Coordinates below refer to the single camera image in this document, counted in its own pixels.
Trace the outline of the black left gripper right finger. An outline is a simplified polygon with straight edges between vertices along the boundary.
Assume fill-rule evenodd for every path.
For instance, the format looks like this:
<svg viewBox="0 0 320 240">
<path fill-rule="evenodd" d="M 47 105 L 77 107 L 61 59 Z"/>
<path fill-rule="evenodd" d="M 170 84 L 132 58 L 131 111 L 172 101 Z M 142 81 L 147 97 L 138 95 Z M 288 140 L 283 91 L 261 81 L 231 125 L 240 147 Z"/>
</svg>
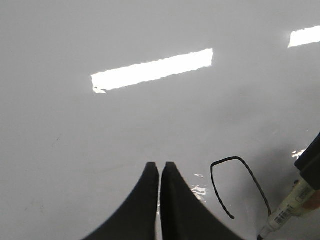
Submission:
<svg viewBox="0 0 320 240">
<path fill-rule="evenodd" d="M 196 198 L 173 162 L 162 172 L 160 220 L 164 240 L 240 239 Z"/>
</svg>

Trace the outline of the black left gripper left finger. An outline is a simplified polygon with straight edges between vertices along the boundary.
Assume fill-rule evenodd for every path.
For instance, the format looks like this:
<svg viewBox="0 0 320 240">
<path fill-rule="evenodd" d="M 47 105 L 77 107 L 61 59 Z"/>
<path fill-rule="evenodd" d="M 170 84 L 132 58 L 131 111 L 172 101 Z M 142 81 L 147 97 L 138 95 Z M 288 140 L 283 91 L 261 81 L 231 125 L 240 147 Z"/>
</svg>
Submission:
<svg viewBox="0 0 320 240">
<path fill-rule="evenodd" d="M 148 162 L 134 189 L 115 213 L 86 240 L 154 240 L 159 196 L 159 171 Z"/>
</svg>

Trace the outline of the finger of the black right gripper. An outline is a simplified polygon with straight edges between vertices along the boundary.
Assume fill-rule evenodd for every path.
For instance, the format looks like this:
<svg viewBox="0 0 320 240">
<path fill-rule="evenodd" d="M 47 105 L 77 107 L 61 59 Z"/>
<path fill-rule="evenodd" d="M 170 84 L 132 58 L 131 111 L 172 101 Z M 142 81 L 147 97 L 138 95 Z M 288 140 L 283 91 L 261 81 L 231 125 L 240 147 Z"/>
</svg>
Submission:
<svg viewBox="0 0 320 240">
<path fill-rule="evenodd" d="M 300 176 L 316 191 L 320 189 L 320 135 L 312 141 L 308 148 L 295 161 L 294 166 Z"/>
</svg>

